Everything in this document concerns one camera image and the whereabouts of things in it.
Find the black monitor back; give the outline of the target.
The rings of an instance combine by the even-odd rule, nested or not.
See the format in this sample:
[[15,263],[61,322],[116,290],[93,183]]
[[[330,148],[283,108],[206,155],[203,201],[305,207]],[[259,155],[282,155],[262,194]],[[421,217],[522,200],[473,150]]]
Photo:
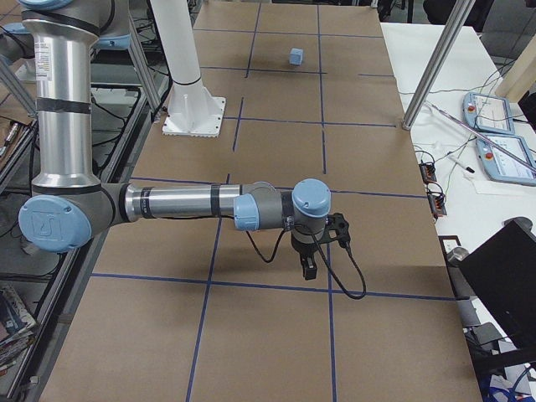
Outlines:
[[460,263],[475,295],[518,348],[535,345],[535,235],[516,221]]

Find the lower teach pendant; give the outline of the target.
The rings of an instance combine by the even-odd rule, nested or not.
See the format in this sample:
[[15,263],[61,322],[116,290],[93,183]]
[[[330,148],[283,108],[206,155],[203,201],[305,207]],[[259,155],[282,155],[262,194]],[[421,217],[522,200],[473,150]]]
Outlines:
[[[533,168],[535,167],[535,161],[522,137],[503,134],[490,134],[487,137],[519,159],[529,163]],[[487,176],[492,181],[535,186],[534,172],[496,147],[490,146],[481,138],[477,139],[477,154]]]

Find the teach pendant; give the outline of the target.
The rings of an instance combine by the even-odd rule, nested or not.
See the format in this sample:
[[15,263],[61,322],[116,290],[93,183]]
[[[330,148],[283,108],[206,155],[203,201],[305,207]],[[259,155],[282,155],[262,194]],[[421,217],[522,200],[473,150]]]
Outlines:
[[467,125],[476,131],[515,134],[513,114],[506,98],[468,92],[462,109]]
[[[535,167],[535,161],[522,137],[503,134],[490,134],[487,137],[519,159],[529,163],[533,168]],[[477,139],[477,154],[487,176],[492,181],[535,186],[534,172],[496,147],[490,146],[481,138]]]

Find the upper teach pendant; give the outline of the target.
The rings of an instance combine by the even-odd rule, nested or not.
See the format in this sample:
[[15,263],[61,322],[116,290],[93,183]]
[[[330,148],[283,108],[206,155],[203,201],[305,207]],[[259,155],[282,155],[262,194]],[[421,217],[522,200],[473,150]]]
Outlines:
[[513,114],[506,98],[468,92],[462,109],[467,125],[476,131],[515,134]]

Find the black marker pen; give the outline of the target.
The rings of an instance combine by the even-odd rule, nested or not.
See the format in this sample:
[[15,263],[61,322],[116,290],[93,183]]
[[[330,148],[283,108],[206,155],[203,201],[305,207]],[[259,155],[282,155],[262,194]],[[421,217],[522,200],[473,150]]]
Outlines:
[[465,164],[464,162],[462,162],[458,157],[454,156],[454,155],[450,155],[449,158],[459,167],[461,167],[464,171],[466,172],[469,172],[471,174],[474,174],[475,173],[475,170],[468,166],[467,164]]

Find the light blue foam block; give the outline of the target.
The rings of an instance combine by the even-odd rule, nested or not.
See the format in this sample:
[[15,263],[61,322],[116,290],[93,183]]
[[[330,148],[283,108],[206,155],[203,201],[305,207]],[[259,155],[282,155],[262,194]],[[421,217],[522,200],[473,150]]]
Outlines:
[[289,53],[289,64],[294,66],[302,65],[304,59],[304,50],[300,48],[291,48]]

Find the stack of magazines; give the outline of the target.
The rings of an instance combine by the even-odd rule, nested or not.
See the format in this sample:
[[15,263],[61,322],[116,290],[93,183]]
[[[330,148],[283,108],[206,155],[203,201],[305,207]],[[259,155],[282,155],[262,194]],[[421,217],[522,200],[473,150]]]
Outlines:
[[34,340],[37,322],[26,304],[7,282],[1,283],[1,375]]

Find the aluminium frame post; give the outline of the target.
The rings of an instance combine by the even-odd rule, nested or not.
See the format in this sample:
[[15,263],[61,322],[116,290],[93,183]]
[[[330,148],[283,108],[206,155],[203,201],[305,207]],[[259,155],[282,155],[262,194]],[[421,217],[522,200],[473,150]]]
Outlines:
[[457,0],[454,4],[451,15],[447,19],[446,25],[441,32],[441,36],[438,39],[420,82],[417,85],[415,93],[405,112],[402,120],[403,129],[409,131],[414,125],[416,117],[419,115],[422,106],[425,104],[426,98],[436,81],[437,75],[440,73],[441,67],[446,61],[446,58],[451,51],[451,47],[455,43],[475,2],[475,0]]

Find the silver metal cylinder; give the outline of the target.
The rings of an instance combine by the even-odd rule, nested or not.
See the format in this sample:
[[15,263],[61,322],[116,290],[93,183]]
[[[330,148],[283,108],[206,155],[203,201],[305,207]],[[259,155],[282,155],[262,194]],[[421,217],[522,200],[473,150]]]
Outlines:
[[461,246],[454,247],[446,253],[446,263],[448,266],[458,267],[469,255],[467,249]]

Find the upper orange connector block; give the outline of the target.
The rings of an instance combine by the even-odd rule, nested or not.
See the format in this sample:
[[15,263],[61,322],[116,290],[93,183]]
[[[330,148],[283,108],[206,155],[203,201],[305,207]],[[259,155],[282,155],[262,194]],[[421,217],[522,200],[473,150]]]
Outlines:
[[436,182],[436,167],[433,162],[421,162],[419,168],[423,183],[428,184]]

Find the lower orange connector block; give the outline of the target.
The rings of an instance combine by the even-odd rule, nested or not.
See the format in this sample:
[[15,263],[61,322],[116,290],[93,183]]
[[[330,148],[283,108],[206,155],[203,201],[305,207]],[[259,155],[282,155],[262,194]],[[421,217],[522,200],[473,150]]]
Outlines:
[[440,217],[446,216],[446,197],[443,192],[427,190],[426,195],[433,218],[438,219]]

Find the orange connector block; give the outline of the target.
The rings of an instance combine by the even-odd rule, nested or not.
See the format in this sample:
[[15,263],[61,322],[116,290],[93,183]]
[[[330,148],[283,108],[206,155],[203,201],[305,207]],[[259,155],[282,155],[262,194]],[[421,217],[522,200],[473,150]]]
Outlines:
[[436,167],[433,162],[421,162],[419,168],[423,183],[428,184],[436,182]]
[[440,217],[446,216],[446,197],[443,192],[427,190],[426,195],[433,218],[438,219]]

